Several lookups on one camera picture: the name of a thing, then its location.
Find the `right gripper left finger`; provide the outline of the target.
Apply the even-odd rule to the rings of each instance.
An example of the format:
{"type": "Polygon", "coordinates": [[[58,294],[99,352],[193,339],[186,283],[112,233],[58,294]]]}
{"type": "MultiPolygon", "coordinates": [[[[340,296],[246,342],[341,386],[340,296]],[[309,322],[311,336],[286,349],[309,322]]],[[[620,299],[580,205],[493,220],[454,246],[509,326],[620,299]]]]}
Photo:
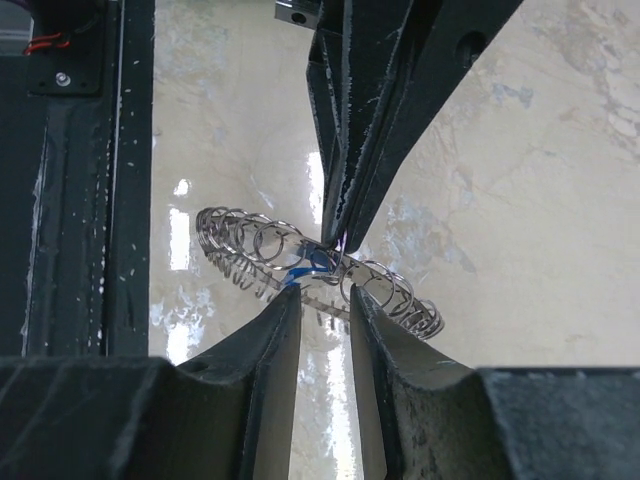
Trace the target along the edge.
{"type": "Polygon", "coordinates": [[[5,479],[284,479],[301,292],[200,355],[5,358],[5,479]]]}

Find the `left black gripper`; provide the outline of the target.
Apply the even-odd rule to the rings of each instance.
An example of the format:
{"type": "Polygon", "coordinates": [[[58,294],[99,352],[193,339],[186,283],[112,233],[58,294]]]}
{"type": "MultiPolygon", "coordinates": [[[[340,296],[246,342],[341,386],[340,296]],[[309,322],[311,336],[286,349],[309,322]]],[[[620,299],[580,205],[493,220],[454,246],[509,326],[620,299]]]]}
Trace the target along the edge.
{"type": "Polygon", "coordinates": [[[519,5],[275,1],[276,19],[317,25],[307,83],[324,173],[323,243],[360,246],[401,164],[519,5]]]}

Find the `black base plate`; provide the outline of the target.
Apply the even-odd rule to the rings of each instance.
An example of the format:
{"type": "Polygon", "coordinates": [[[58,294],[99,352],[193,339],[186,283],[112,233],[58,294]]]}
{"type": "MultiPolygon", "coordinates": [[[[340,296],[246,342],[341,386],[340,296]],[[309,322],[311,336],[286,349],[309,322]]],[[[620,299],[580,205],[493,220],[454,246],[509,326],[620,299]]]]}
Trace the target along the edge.
{"type": "Polygon", "coordinates": [[[148,351],[152,1],[1,5],[1,353],[148,351]]]}

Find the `metal disc with keyrings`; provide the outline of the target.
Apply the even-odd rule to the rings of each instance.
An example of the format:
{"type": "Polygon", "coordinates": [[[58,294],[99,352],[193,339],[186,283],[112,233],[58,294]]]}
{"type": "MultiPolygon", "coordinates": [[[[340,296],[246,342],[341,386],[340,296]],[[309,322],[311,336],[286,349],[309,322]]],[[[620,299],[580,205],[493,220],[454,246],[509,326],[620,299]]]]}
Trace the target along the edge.
{"type": "Polygon", "coordinates": [[[341,321],[348,330],[350,288],[356,285],[421,341],[444,328],[435,304],[418,298],[408,280],[380,262],[345,254],[343,240],[329,248],[288,222],[223,206],[199,211],[195,228],[211,264],[259,300],[269,302],[285,287],[297,285],[302,303],[317,312],[320,323],[334,328],[341,321]]]}

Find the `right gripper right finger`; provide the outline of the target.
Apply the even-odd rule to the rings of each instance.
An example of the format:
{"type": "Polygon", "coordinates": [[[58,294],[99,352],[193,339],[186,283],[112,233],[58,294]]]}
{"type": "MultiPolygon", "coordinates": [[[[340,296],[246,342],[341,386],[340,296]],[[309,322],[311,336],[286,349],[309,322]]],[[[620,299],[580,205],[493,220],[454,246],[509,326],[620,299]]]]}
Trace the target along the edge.
{"type": "Polygon", "coordinates": [[[635,368],[472,369],[351,291],[368,479],[635,479],[635,368]]]}

